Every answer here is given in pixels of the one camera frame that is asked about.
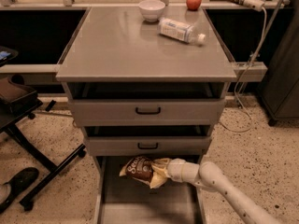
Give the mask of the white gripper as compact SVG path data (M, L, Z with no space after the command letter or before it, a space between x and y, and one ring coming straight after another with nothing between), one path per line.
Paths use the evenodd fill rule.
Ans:
M179 183L196 183L200 179L199 165L183 159L156 159L152 162L152 169L156 172L153 173L152 179L149 183L149 187L151 189L157 189L163 185L168 180L168 176L171 180ZM164 172L166 169L168 176L157 173Z

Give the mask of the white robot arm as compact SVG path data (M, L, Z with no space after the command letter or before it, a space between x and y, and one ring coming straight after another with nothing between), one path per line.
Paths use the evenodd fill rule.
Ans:
M244 192L238 189L211 161L201 164L183 159L158 159L152 162L152 169L159 175L179 183L217 191L236 211L245 224L281 224Z

